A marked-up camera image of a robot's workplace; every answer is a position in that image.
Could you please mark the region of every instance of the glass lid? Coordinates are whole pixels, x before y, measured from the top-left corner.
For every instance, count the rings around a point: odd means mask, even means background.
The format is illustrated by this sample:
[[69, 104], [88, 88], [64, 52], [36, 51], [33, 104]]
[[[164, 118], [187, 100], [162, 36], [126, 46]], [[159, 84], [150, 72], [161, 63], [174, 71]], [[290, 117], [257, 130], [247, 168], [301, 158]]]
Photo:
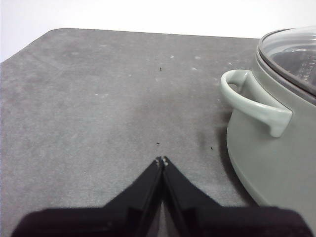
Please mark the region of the glass lid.
[[259, 53], [278, 74], [316, 96], [316, 26], [267, 34]]

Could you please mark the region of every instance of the gray surface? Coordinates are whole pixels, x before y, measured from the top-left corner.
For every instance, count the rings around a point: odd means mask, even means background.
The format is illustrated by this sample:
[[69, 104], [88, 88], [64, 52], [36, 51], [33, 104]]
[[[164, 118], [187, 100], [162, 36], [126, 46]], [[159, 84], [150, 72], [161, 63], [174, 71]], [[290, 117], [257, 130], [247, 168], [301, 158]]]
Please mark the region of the gray surface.
[[58, 29], [4, 61], [2, 236], [30, 211], [106, 204], [161, 155], [220, 204], [253, 204], [218, 85], [251, 67], [257, 42]]

